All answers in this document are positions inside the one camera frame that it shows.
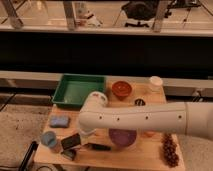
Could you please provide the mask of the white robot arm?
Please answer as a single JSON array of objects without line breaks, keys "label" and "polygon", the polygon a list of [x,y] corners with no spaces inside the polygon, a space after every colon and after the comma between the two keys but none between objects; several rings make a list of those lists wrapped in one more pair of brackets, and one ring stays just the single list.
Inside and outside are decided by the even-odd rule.
[{"label": "white robot arm", "polygon": [[108,107],[105,94],[88,95],[78,118],[82,137],[97,128],[185,134],[213,140],[213,103],[173,102],[157,105]]}]

